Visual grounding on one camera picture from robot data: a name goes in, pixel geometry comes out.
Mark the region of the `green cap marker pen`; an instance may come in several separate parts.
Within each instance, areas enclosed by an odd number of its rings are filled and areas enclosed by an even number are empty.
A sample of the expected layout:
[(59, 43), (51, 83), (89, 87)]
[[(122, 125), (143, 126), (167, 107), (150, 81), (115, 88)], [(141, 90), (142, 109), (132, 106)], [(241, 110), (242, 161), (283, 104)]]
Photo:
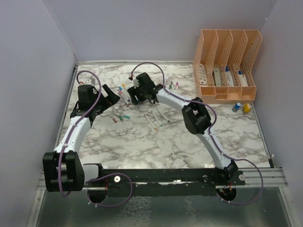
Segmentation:
[(160, 127), (163, 126), (162, 122), (159, 120), (159, 118), (157, 117), (156, 113), (152, 111), (152, 115), (154, 116), (155, 120), (157, 121), (157, 123), (159, 124)]

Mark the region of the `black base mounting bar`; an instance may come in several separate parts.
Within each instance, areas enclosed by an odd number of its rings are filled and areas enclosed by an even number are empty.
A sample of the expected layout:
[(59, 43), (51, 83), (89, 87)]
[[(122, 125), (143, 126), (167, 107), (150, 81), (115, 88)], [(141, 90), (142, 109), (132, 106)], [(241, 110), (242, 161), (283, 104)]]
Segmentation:
[(114, 182), (116, 176), (120, 182), (132, 183), (202, 183), (204, 186), (232, 186), (244, 185), (245, 181), (239, 176), (242, 171), (237, 170), (233, 174), (225, 174), (216, 168), (192, 168), (192, 169), (104, 169), (94, 166), (98, 172), (94, 173), (88, 167), (84, 167), (85, 183), (107, 181)]

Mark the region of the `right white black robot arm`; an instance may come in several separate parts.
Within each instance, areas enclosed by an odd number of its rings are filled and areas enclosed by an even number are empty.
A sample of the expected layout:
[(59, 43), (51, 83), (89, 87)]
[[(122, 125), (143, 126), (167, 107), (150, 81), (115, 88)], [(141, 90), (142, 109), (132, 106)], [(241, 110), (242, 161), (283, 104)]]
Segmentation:
[(162, 84), (155, 85), (147, 73), (142, 73), (134, 79), (134, 85), (127, 92), (133, 104), (149, 100), (152, 104), (166, 104), (182, 112), (185, 127), (196, 135), (210, 153), (217, 171), (217, 179), (223, 185), (228, 185), (238, 171), (236, 163), (223, 152), (219, 140), (212, 130), (211, 116), (205, 104), (199, 97), (188, 100), (167, 90)]

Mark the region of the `grey cap marker pen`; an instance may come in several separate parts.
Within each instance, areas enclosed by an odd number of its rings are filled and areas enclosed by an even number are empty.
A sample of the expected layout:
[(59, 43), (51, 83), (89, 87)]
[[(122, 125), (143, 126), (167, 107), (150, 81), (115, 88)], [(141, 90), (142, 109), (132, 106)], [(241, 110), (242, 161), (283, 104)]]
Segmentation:
[(170, 82), (169, 88), (170, 88), (170, 90), (171, 90), (172, 92), (174, 92), (174, 85), (173, 85), (173, 82), (172, 82), (172, 81)]

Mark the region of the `orange plastic file organizer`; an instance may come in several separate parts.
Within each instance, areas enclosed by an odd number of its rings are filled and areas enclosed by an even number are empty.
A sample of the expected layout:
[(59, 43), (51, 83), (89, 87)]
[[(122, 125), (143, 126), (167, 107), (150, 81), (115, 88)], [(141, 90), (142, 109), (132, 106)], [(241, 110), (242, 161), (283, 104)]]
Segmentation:
[(193, 61), (197, 96), (207, 104), (253, 103), (261, 43), (258, 30), (202, 29)]

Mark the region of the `brown cap marker pen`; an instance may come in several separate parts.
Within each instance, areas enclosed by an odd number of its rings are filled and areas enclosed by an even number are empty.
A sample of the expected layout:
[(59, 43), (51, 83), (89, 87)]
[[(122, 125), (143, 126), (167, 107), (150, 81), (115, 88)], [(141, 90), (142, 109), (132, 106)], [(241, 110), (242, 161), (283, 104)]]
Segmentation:
[(151, 121), (151, 119), (146, 115), (145, 118), (147, 119), (147, 121), (149, 122), (149, 124), (152, 126), (152, 128), (154, 128), (156, 131), (158, 130), (157, 127), (154, 125), (154, 123)]

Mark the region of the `white blue box in organizer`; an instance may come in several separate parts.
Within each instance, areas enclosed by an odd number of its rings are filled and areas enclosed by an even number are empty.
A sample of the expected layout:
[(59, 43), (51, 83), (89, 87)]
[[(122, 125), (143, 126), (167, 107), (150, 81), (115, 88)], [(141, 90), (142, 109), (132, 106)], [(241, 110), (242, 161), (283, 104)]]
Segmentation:
[(226, 66), (226, 68), (225, 68), (225, 76), (226, 76), (226, 81), (227, 81), (228, 86), (233, 87), (234, 86), (234, 80), (233, 80), (232, 73), (231, 73), (228, 66)]

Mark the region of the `yellow small bottle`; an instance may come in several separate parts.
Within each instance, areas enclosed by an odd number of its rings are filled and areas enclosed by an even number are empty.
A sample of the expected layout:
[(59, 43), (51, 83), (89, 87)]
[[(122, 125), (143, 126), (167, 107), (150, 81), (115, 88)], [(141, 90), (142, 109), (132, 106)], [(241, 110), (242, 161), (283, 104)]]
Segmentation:
[(244, 104), (244, 106), (243, 106), (243, 112), (244, 113), (249, 113), (250, 111), (251, 111), (251, 105), (248, 104), (248, 103)]

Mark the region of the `white booklet in organizer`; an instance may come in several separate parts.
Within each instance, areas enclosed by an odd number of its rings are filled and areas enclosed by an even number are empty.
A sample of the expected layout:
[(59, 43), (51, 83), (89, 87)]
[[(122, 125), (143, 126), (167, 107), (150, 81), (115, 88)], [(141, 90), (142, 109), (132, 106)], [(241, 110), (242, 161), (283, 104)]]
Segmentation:
[(199, 64), (198, 76), (199, 76), (200, 84), (204, 87), (208, 86), (208, 79), (207, 79), (207, 75), (206, 75), (206, 69), (205, 69), (205, 66), (203, 64)]

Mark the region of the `aluminium frame rail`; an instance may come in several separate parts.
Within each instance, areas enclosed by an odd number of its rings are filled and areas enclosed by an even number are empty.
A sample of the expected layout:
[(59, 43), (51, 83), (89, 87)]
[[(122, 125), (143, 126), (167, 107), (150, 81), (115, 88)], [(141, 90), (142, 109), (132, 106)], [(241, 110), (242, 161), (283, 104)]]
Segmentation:
[(232, 187), (284, 187), (288, 186), (281, 168), (240, 168), (229, 181), (221, 180), (214, 168), (185, 169), (101, 169), (101, 176), (122, 173), (134, 184), (158, 183), (161, 185), (202, 183), (203, 186), (226, 185)]

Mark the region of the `red end marker pen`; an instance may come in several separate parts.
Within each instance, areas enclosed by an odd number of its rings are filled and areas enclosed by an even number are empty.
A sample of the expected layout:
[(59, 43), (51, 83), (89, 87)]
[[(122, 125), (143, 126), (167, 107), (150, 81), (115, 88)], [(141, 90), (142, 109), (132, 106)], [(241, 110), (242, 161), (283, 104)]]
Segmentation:
[(123, 90), (121, 87), (118, 87), (119, 88), (119, 94), (124, 98), (124, 100), (126, 101), (126, 105), (127, 106), (130, 106), (130, 101), (128, 99), (128, 97), (124, 94)]

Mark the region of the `white red box in organizer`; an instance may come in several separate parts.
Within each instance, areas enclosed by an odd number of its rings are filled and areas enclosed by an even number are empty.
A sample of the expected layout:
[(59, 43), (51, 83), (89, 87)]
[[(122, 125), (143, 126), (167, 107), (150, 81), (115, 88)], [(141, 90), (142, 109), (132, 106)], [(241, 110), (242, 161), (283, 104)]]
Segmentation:
[(248, 86), (248, 82), (247, 82), (247, 78), (246, 75), (242, 74), (242, 72), (239, 70), (238, 71), (238, 77), (239, 77), (239, 81), (242, 87), (247, 87)]

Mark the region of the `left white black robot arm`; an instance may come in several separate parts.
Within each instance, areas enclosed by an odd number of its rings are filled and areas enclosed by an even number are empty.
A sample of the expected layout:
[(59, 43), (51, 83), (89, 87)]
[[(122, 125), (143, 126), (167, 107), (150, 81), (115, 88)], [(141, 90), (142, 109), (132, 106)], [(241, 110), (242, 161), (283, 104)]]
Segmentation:
[(103, 96), (92, 85), (78, 87), (78, 101), (70, 114), (70, 125), (62, 141), (53, 152), (46, 152), (43, 156), (45, 185), (49, 192), (58, 192), (59, 161), (61, 167), (62, 191), (81, 191), (86, 182), (93, 186), (101, 186), (104, 174), (101, 164), (82, 164), (79, 151), (87, 132), (91, 129), (96, 116), (116, 104), (120, 97), (106, 84), (102, 86), (107, 96)]

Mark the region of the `blue small bottle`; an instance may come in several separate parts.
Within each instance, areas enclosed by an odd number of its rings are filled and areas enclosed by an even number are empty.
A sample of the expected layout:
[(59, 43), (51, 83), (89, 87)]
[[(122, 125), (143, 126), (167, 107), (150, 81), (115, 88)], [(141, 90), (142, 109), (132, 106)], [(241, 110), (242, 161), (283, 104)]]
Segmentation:
[(237, 103), (234, 105), (234, 107), (232, 108), (232, 111), (236, 113), (236, 112), (240, 109), (240, 107), (241, 107), (241, 103), (240, 103), (240, 102), (237, 102)]

